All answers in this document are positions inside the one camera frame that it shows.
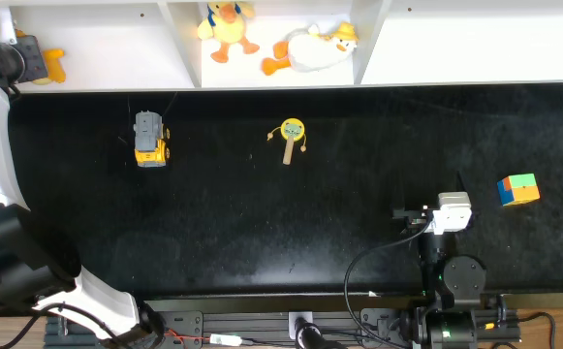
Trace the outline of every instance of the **black tabletop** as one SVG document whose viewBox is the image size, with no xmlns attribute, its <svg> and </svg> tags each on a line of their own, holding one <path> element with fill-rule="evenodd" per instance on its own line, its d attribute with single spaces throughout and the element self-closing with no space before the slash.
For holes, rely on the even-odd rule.
<svg viewBox="0 0 563 349">
<path fill-rule="evenodd" d="M 172 130 L 163 169 L 135 162 L 148 110 Z M 290 166 L 266 141 L 288 117 L 308 137 Z M 484 261 L 486 289 L 563 291 L 563 84 L 25 95 L 10 140 L 30 208 L 135 295 L 339 292 L 356 254 L 405 237 L 394 193 L 435 205 L 458 172 L 478 212 L 458 249 Z M 502 207 L 497 181 L 526 173 L 542 199 Z M 416 245 L 351 283 L 420 292 Z"/>
</svg>

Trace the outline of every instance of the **colorful cube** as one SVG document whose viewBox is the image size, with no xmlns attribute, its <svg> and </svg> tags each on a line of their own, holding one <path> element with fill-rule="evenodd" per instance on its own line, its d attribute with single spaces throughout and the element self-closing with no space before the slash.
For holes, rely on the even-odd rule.
<svg viewBox="0 0 563 349">
<path fill-rule="evenodd" d="M 498 182 L 498 192 L 503 206 L 520 205 L 540 199 L 533 174 L 510 175 Z"/>
</svg>

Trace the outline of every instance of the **white sticker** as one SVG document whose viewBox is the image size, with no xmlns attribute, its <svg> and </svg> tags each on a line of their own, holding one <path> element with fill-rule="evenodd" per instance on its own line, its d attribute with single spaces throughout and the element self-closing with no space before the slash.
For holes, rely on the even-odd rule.
<svg viewBox="0 0 563 349">
<path fill-rule="evenodd" d="M 210 335 L 210 344 L 240 346 L 240 344 L 242 344 L 242 338 L 237 335 L 213 333 Z"/>
</svg>

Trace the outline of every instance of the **yellow and gray toy truck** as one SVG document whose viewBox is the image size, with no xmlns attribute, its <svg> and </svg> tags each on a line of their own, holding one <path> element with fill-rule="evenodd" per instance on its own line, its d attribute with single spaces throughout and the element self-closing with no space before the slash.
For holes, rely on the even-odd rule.
<svg viewBox="0 0 563 349">
<path fill-rule="evenodd" d="M 142 111 L 135 116 L 135 158 L 140 167 L 163 167 L 169 161 L 169 128 L 156 112 Z"/>
</svg>

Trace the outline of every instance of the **yellow hat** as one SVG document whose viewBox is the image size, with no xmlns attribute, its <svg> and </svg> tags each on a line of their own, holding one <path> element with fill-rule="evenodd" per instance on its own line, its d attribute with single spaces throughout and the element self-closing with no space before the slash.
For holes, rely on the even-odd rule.
<svg viewBox="0 0 563 349">
<path fill-rule="evenodd" d="M 359 38 L 355 34 L 355 26 L 348 22 L 341 23 L 339 25 L 339 29 L 337 29 L 336 32 L 332 33 L 332 36 L 341 40 L 359 40 Z"/>
</svg>

